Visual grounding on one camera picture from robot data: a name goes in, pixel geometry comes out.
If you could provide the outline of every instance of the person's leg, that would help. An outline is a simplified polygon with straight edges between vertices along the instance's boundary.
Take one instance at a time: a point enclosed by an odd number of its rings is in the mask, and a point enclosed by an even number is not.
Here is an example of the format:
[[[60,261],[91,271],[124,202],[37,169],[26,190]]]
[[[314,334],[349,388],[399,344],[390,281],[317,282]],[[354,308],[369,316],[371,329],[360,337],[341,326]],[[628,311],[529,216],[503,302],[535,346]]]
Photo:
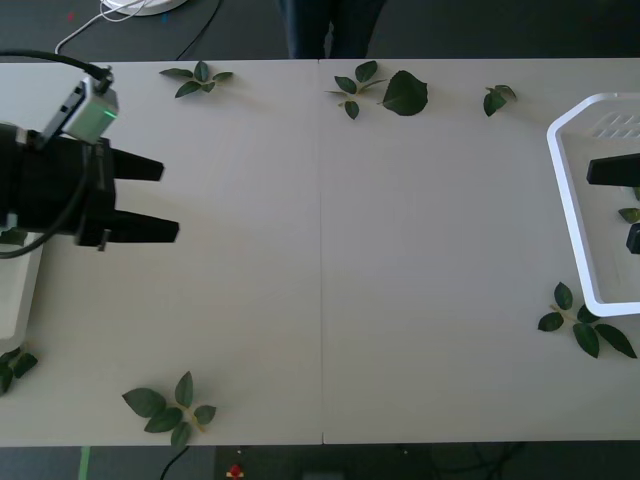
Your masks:
[[[290,58],[324,58],[333,0],[278,0]]]
[[[365,58],[386,0],[337,0],[332,9],[331,58]]]

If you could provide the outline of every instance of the artificial leaf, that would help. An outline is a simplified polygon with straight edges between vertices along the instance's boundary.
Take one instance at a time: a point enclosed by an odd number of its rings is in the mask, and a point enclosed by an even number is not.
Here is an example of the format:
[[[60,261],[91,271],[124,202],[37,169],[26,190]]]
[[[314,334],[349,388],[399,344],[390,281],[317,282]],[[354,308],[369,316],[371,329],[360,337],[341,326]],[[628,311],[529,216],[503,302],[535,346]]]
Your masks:
[[[514,100],[518,99],[518,97],[516,96],[516,92],[514,92],[509,85],[496,85],[495,90],[499,93],[502,93],[503,95],[512,97]]]
[[[600,317],[595,316],[589,311],[586,305],[583,305],[580,307],[580,310],[578,310],[578,320],[582,323],[593,323],[600,320]]]
[[[202,60],[196,63],[196,68],[193,69],[193,76],[199,82],[206,82],[209,78],[209,66]]]
[[[378,71],[378,62],[372,60],[370,62],[363,63],[356,68],[356,79],[360,83],[368,82],[371,80]]]
[[[160,75],[193,78],[193,73],[191,72],[191,70],[185,70],[184,68],[170,68],[168,70],[163,70],[160,72]]]
[[[151,417],[147,426],[144,427],[144,431],[149,433],[168,432],[176,428],[176,425],[181,421],[182,410],[177,407],[170,407]]]
[[[348,77],[334,77],[336,79],[336,83],[338,86],[347,93],[355,95],[358,91],[358,87],[356,86],[356,82],[351,80]]]
[[[569,287],[562,282],[556,285],[553,291],[553,298],[555,298],[556,303],[563,310],[569,310],[571,305],[573,305],[573,294],[571,290],[569,290]]]
[[[185,95],[189,95],[190,93],[197,92],[200,90],[200,84],[198,82],[194,82],[193,80],[185,83],[181,86],[176,92],[176,98],[184,97]]]
[[[507,104],[505,98],[493,88],[489,88],[489,93],[484,97],[484,113],[490,117]]]
[[[193,378],[191,372],[185,373],[176,385],[176,402],[189,408],[193,403]]]
[[[625,334],[616,327],[601,323],[600,325],[596,325],[595,329],[613,348],[625,354],[627,357],[638,358]]]
[[[352,120],[355,120],[360,113],[360,107],[356,102],[353,101],[345,102],[344,109],[347,112],[347,115],[349,115]]]
[[[150,388],[136,388],[122,398],[142,418],[151,418],[163,412],[167,402],[162,395]]]
[[[386,80],[374,80],[373,82],[367,83],[366,85],[363,85],[362,87],[360,87],[359,92],[362,93],[365,90],[368,90],[369,88],[373,87],[374,85],[377,85],[383,82],[386,82]]]
[[[640,222],[640,209],[638,208],[623,208],[622,210],[618,210],[618,213],[627,223],[634,224]]]
[[[382,106],[398,115],[412,116],[424,110],[428,101],[427,84],[400,70],[389,82]]]
[[[22,376],[36,366],[38,359],[30,353],[25,353],[18,358],[18,361],[13,366],[13,374],[16,378],[22,378]]]
[[[211,405],[200,405],[193,414],[200,425],[208,425],[216,416],[216,407]]]
[[[600,342],[598,336],[591,325],[586,323],[576,323],[573,326],[573,334],[576,336],[578,345],[593,358],[598,358],[600,353]]]
[[[191,425],[187,422],[180,422],[171,433],[171,446],[184,448],[191,436]]]
[[[547,313],[540,319],[538,330],[543,332],[553,332],[559,329],[564,323],[564,318],[558,312]]]
[[[10,360],[13,360],[18,355],[20,355],[21,352],[22,352],[22,349],[18,347],[15,350],[11,350],[10,352],[3,353],[2,356],[0,357],[0,363],[7,363]]]
[[[233,76],[233,72],[220,72],[220,73],[216,73],[211,79],[211,81],[222,82],[231,76]]]
[[[13,372],[6,363],[0,364],[0,395],[4,395],[11,386]]]

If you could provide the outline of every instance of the red object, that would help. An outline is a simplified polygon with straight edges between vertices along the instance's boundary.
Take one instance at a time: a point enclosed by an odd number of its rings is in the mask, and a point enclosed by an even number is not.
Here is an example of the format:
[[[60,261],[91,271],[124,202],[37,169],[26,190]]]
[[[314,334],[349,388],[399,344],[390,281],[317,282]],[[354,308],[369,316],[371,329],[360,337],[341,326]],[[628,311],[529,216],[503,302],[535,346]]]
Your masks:
[[[244,472],[242,471],[240,465],[234,465],[233,467],[231,467],[231,469],[227,472],[227,478],[231,478],[233,480],[244,478]]]

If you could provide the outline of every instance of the black object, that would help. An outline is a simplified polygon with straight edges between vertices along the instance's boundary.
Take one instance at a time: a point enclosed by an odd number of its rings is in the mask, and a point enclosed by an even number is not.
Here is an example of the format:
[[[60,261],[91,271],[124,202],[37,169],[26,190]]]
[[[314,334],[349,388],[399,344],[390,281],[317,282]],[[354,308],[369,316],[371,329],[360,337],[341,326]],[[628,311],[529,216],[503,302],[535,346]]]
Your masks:
[[[178,223],[115,210],[114,179],[158,181],[161,163],[114,150],[104,138],[88,145],[53,137],[38,150],[38,132],[20,142],[20,131],[0,125],[0,224],[11,212],[18,229],[48,232],[72,205],[54,233],[74,235],[78,245],[175,241]]]

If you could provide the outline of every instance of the white basket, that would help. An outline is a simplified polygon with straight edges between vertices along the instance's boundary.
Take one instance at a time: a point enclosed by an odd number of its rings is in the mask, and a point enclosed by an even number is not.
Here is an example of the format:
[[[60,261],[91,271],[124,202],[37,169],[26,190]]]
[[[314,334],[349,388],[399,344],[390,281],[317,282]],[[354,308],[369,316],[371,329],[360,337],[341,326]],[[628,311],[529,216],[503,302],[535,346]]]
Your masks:
[[[631,188],[590,185],[589,162],[640,153],[640,93],[593,95],[547,132],[587,308],[610,317],[640,313],[640,255],[627,249],[622,208],[640,208]]]

